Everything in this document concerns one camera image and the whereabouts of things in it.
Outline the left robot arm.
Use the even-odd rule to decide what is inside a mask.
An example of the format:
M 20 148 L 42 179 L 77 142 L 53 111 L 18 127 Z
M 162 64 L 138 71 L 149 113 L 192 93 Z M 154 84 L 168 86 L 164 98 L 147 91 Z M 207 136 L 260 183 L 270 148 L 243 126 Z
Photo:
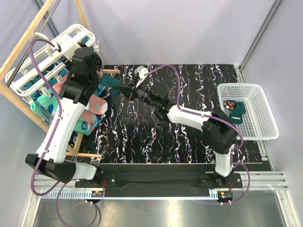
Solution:
M 68 183 L 85 179 L 91 187 L 102 183 L 102 175 L 92 164 L 66 161 L 66 149 L 77 120 L 97 90 L 100 76 L 97 70 L 101 59 L 89 47 L 75 50 L 67 80 L 57 94 L 58 107 L 49 131 L 35 154 L 28 154 L 25 162 L 52 179 Z

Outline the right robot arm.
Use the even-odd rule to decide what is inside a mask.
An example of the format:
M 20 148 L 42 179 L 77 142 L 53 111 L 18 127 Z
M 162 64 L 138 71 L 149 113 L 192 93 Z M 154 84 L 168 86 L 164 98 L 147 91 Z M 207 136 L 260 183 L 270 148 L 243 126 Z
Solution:
M 118 86 L 117 90 L 130 101 L 138 99 L 153 107 L 154 114 L 161 121 L 179 123 L 201 131 L 203 141 L 215 152 L 214 175 L 202 177 L 201 182 L 208 189 L 232 187 L 232 151 L 237 133 L 222 110 L 201 112 L 179 108 L 169 100 L 168 90 L 162 84 L 147 88 L 145 84 L 129 82 Z

